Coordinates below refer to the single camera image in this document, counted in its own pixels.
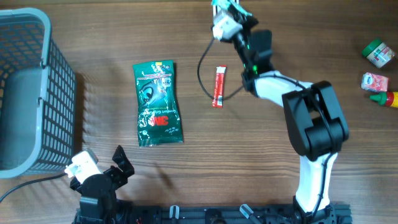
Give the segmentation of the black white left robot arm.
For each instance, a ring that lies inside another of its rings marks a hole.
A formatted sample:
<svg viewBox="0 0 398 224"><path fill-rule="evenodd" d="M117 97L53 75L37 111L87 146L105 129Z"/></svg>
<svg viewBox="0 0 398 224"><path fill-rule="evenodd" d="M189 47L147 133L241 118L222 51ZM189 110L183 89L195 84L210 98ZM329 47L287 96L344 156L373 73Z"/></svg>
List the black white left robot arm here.
<svg viewBox="0 0 398 224"><path fill-rule="evenodd" d="M127 184L134 175L134 167L127 158L122 146L117 146L111 166L101 172L98 158L87 149L72 157L72 163L65 168L71 178L70 188L81 194L80 207L74 223L127 223L132 205L116 197L116 190Z"/></svg>

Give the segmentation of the red stick packet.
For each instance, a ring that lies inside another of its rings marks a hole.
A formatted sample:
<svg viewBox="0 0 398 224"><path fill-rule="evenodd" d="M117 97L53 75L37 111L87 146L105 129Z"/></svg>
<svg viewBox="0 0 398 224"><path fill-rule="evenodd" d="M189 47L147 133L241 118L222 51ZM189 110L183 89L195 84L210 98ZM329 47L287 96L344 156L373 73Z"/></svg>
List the red stick packet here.
<svg viewBox="0 0 398 224"><path fill-rule="evenodd" d="M223 92L224 92L224 76L226 73L226 65L220 65L216 68L215 89L213 94L212 107L223 107Z"/></svg>

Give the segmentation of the green lid white jar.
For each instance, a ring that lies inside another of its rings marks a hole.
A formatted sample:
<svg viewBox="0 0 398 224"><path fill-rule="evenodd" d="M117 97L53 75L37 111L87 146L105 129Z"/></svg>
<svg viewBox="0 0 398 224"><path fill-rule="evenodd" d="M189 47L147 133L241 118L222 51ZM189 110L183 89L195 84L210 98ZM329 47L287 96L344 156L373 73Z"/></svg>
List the green lid white jar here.
<svg viewBox="0 0 398 224"><path fill-rule="evenodd" d="M380 39L370 42L361 54L377 68L385 67L396 56L396 53Z"/></svg>

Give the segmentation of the pale teal packet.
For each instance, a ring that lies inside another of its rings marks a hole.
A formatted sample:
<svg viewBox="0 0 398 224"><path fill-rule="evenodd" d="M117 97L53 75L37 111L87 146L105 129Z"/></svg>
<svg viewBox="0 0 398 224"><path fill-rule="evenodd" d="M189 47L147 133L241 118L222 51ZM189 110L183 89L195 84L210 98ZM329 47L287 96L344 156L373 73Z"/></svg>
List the pale teal packet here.
<svg viewBox="0 0 398 224"><path fill-rule="evenodd" d="M211 5L213 6L213 15L216 16L218 11L224 9L229 10L231 7L245 16L252 16L250 12L247 12L240 4L239 0L212 0Z"/></svg>

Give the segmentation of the orange sauce bottle green cap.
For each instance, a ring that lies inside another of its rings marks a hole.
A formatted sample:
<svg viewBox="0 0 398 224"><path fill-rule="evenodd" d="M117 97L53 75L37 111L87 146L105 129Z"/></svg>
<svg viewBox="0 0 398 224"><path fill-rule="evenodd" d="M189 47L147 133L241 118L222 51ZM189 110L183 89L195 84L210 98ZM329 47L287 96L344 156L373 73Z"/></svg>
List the orange sauce bottle green cap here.
<svg viewBox="0 0 398 224"><path fill-rule="evenodd" d="M371 95L369 97L370 100L375 101L381 106L393 107L393 108L398 108L397 98L398 98L397 92L393 91L380 92L376 95Z"/></svg>

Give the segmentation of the green 3M product pouch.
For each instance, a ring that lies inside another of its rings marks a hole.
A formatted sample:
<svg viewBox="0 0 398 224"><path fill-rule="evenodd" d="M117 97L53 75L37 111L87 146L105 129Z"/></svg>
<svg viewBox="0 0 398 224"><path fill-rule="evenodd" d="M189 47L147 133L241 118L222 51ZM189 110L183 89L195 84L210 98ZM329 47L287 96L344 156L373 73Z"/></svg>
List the green 3M product pouch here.
<svg viewBox="0 0 398 224"><path fill-rule="evenodd" d="M137 137L140 147L183 142L175 96L173 60L132 66L137 95Z"/></svg>

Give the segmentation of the small red white packet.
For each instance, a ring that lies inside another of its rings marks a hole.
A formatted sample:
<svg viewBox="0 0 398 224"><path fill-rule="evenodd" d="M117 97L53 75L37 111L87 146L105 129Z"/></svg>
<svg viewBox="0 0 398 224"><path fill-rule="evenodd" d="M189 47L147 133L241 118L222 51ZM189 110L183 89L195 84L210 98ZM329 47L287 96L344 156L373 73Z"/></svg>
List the small red white packet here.
<svg viewBox="0 0 398 224"><path fill-rule="evenodd" d="M361 81L361 88L373 92L386 92L389 79L382 75L366 72Z"/></svg>

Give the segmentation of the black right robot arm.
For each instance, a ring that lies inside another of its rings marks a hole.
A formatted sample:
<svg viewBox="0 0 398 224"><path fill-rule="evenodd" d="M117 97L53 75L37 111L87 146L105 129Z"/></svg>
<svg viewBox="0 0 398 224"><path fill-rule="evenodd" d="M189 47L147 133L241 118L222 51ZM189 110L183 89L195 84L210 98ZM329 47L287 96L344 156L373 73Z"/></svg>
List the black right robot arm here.
<svg viewBox="0 0 398 224"><path fill-rule="evenodd" d="M227 28L220 40L231 42L241 59L243 87L281 106L289 141L300 158L300 175L290 215L270 212L265 222L352 223L349 205L330 202L333 163L349 138L336 93L328 81L301 82L282 75L271 63L272 33L252 32L257 19L236 1L220 7Z"/></svg>

